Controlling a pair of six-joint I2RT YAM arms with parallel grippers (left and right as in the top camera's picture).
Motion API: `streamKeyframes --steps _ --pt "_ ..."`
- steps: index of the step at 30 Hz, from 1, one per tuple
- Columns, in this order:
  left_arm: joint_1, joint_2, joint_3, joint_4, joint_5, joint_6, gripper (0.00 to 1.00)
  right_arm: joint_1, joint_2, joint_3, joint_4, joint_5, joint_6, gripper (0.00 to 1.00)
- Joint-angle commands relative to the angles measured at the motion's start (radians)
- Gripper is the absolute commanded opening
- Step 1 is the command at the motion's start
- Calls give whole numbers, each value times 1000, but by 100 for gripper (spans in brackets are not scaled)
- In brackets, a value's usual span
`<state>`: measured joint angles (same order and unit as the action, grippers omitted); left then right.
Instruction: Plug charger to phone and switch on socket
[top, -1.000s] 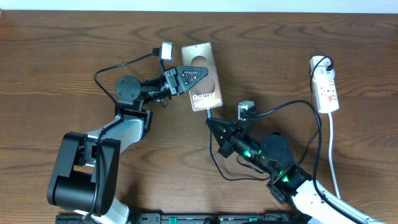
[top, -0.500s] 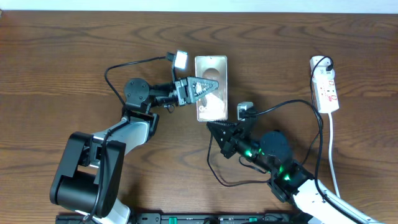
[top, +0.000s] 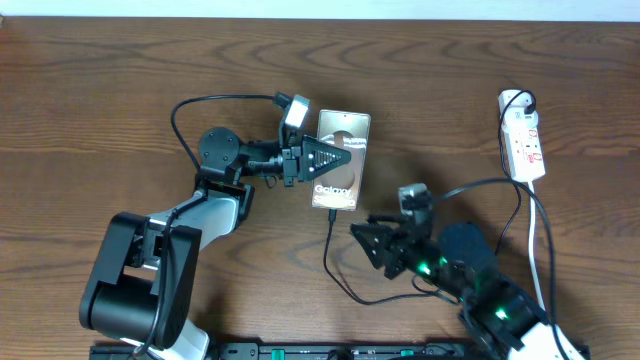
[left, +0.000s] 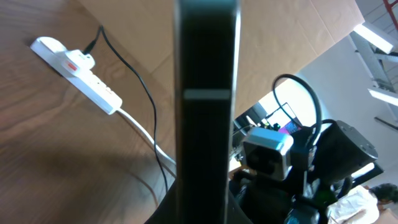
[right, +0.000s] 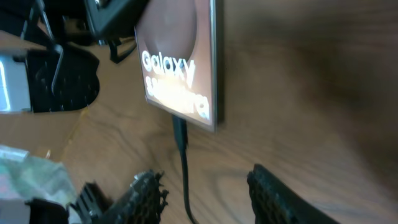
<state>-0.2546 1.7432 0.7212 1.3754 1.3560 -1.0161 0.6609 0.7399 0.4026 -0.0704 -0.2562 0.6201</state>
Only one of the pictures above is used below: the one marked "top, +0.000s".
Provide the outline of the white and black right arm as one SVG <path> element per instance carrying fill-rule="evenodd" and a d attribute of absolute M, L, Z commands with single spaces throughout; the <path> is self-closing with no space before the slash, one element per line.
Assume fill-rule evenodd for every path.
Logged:
<path fill-rule="evenodd" d="M 499 270 L 472 223 L 433 234 L 432 221 L 372 215 L 350 231 L 376 269 L 393 279 L 410 271 L 461 303 L 459 319 L 489 359 L 586 359 L 551 315 Z"/>

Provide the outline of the bronze Galaxy smartphone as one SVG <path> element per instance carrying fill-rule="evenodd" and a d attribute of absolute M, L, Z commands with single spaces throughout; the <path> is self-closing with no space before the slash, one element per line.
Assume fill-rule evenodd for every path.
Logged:
<path fill-rule="evenodd" d="M 344 211 L 358 207 L 371 116 L 321 110 L 317 139 L 327 148 L 314 154 L 319 177 L 313 180 L 311 205 Z"/>

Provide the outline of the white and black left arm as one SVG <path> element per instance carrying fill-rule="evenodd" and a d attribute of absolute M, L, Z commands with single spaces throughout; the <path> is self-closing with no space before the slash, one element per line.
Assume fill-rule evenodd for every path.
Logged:
<path fill-rule="evenodd" d="M 349 151 L 284 129 L 274 141 L 243 142 L 217 127 L 199 142 L 193 195 L 152 215 L 110 221 L 79 306 L 82 327 L 133 345 L 130 357 L 203 359 L 209 335 L 188 318 L 201 250 L 236 230 L 254 196 L 243 176 L 285 186 L 313 180 L 351 160 Z"/>

